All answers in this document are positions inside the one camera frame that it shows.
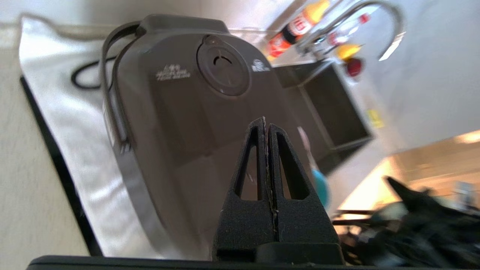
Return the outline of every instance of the kitchen counter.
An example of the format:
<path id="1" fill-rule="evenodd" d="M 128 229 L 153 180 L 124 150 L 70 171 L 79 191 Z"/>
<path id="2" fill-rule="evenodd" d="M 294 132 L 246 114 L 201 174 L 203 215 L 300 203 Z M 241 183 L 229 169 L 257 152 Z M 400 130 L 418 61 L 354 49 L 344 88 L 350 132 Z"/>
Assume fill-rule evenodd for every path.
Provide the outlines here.
<path id="1" fill-rule="evenodd" d="M 0 269 L 42 255 L 88 255 L 19 83 L 18 49 L 0 47 Z"/>

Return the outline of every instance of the black cable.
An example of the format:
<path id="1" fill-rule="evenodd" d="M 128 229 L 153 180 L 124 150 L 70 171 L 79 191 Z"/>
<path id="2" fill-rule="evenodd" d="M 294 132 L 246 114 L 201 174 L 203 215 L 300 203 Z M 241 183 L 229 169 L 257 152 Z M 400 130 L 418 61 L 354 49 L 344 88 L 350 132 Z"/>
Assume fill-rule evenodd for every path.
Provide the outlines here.
<path id="1" fill-rule="evenodd" d="M 112 57 L 109 57 L 106 59 L 106 61 L 111 61 L 111 60 L 115 60 L 117 56 L 112 56 Z M 96 86 L 86 86 L 86 85 L 82 85 L 80 83 L 78 83 L 77 81 L 77 78 L 78 78 L 78 75 L 85 71 L 86 69 L 88 68 L 91 68 L 93 66 L 96 66 L 98 65 L 98 63 L 100 62 L 100 60 L 97 60 L 97 61 L 93 61 L 93 62 L 90 62 L 88 64 L 85 64 L 79 68 L 77 68 L 73 73 L 72 75 L 70 76 L 70 81 L 72 82 L 72 84 L 77 87 L 78 89 L 81 89 L 81 90 L 98 90 L 100 89 L 100 84 L 96 85 Z"/>

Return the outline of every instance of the faucet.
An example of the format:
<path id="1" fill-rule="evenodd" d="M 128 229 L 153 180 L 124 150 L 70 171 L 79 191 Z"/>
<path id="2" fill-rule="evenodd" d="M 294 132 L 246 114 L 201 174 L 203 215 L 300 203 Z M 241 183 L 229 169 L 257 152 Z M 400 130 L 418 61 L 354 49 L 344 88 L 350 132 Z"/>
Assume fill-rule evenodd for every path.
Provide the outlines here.
<path id="1" fill-rule="evenodd" d="M 325 35 L 328 32 L 330 32 L 332 29 L 342 24 L 355 12 L 370 5 L 380 5 L 382 8 L 387 10 L 393 16 L 395 21 L 395 34 L 391 38 L 389 45 L 379 55 L 378 61 L 383 61 L 387 59 L 395 51 L 395 49 L 397 49 L 398 45 L 400 45 L 400 42 L 402 41 L 402 38 L 405 35 L 405 27 L 403 24 L 403 16 L 400 10 L 396 6 L 393 6 L 390 3 L 379 1 L 379 0 L 365 0 L 365 1 L 360 1 L 353 4 L 345 12 L 343 12 L 340 16 L 338 16 L 334 21 L 329 23 L 327 26 L 316 30 L 311 35 L 307 35 L 301 38 L 297 42 L 297 49 L 299 49 L 300 52 L 302 53 L 309 52 L 310 47 L 313 44 L 316 44 L 320 40 L 324 39 Z"/>

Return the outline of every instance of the yellow sticker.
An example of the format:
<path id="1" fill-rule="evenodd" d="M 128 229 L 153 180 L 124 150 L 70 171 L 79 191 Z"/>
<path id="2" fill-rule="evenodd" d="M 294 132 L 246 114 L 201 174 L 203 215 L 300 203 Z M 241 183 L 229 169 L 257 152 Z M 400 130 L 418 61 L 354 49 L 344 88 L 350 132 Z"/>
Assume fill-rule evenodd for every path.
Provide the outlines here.
<path id="1" fill-rule="evenodd" d="M 370 118 L 370 122 L 374 127 L 381 128 L 385 126 L 377 110 L 368 109 L 367 113 L 368 113 L 368 117 Z"/>

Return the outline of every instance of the bottle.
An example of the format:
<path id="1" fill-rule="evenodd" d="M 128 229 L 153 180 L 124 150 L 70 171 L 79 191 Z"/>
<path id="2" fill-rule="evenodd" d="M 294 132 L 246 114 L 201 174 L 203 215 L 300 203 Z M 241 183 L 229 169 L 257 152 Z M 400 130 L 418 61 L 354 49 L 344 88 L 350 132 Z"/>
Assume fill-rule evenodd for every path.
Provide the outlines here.
<path id="1" fill-rule="evenodd" d="M 330 33 L 326 35 L 326 39 L 322 42 L 323 44 L 320 46 L 323 54 L 329 53 L 335 47 L 347 42 L 350 36 L 359 29 L 360 25 L 368 22 L 369 20 L 370 16 L 365 13 L 358 17 L 357 20 L 352 20 L 341 24 L 337 28 L 330 31 Z"/>
<path id="2" fill-rule="evenodd" d="M 295 44 L 304 34 L 319 23 L 325 10 L 330 6 L 329 0 L 320 0 L 305 9 L 277 33 L 267 44 L 264 53 L 269 61 L 274 60 Z"/>

